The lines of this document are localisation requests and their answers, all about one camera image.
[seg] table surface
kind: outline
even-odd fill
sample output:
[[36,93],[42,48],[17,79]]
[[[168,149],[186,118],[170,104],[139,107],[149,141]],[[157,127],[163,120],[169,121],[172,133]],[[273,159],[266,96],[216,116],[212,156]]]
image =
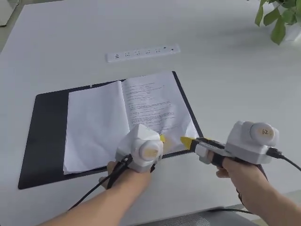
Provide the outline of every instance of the table surface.
[[[278,148],[301,165],[300,44],[277,46],[254,25],[258,1],[65,0],[25,6],[0,55],[1,225],[30,226],[66,211],[95,174],[18,190],[35,96],[164,70],[177,72],[206,137],[225,142],[238,120],[280,131]],[[179,44],[180,54],[108,64],[105,53]],[[298,171],[265,166],[282,193],[301,189]],[[239,204],[228,179],[195,154],[164,159],[123,224]]]

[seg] white paper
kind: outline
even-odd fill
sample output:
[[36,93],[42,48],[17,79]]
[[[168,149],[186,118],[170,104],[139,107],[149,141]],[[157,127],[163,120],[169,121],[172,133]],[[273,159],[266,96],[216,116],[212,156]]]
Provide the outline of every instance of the white paper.
[[185,150],[180,137],[197,137],[172,72],[127,79],[122,83],[130,129],[144,124],[164,134],[165,153]]
[[70,93],[64,174],[106,166],[128,132],[120,81]]
[[69,94],[64,174],[106,166],[137,124],[164,134],[164,153],[184,150],[180,137],[197,131],[172,72]]

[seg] power outlet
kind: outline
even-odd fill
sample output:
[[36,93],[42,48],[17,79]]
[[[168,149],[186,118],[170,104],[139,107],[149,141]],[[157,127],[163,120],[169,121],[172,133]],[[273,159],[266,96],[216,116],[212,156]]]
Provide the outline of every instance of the power outlet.
[[132,59],[140,59],[147,57],[158,57],[165,56],[175,53],[180,53],[179,45],[175,44],[172,46],[161,46],[155,48],[142,48],[142,49],[134,49],[126,52],[119,53],[108,53],[106,54],[107,62],[118,62],[124,60],[132,60]]

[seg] cord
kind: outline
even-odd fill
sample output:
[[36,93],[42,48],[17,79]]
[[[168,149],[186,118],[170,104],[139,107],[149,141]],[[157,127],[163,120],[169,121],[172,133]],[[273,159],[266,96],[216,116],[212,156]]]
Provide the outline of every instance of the cord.
[[294,163],[293,161],[291,161],[288,158],[286,158],[284,155],[282,155],[280,159],[283,159],[283,160],[287,161],[288,163],[292,164],[294,167],[296,167],[298,170],[301,171],[301,167],[300,166],[298,166],[296,163]]
[[219,212],[219,211],[241,212],[241,213],[253,214],[250,211],[246,211],[246,210],[228,209],[228,208],[219,208],[219,209],[214,209],[214,210],[208,210],[208,212]]
[[110,175],[105,177],[102,181],[100,181],[95,187],[93,187],[90,191],[88,191],[80,200],[77,201],[69,210],[73,209],[74,207],[78,206],[82,201],[84,201],[85,198],[87,198],[93,191],[95,191],[100,185],[102,185],[105,181],[110,179],[111,177],[117,175],[120,170],[122,170],[124,167],[127,167],[133,160],[133,157],[131,155],[126,155],[121,161],[121,165],[114,170]]
[[279,151],[276,148],[270,147],[267,151],[267,155],[271,156],[275,159],[283,159],[285,161],[287,161],[288,163],[290,163],[291,165],[293,165],[294,167],[296,167],[298,170],[301,171],[301,167],[298,166],[296,163],[294,163],[293,161],[289,160],[288,158],[286,158],[284,155],[282,155],[282,152]]

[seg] hand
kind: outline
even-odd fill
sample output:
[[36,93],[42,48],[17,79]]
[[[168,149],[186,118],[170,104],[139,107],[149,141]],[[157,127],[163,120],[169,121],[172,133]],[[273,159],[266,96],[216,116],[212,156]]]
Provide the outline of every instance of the hand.
[[216,175],[219,178],[231,178],[245,207],[254,214],[260,214],[263,197],[274,192],[263,173],[254,165],[241,164],[229,158],[224,159],[222,166]]
[[[109,162],[107,165],[108,169],[108,175],[113,172],[113,169],[117,163],[116,162]],[[133,191],[137,192],[143,192],[147,186],[149,185],[151,181],[151,173],[146,172],[146,173],[137,173],[132,169],[127,169],[124,171],[120,177],[115,181],[112,187],[115,186],[130,186],[133,187]],[[102,186],[104,188],[107,188],[109,180],[104,182]]]

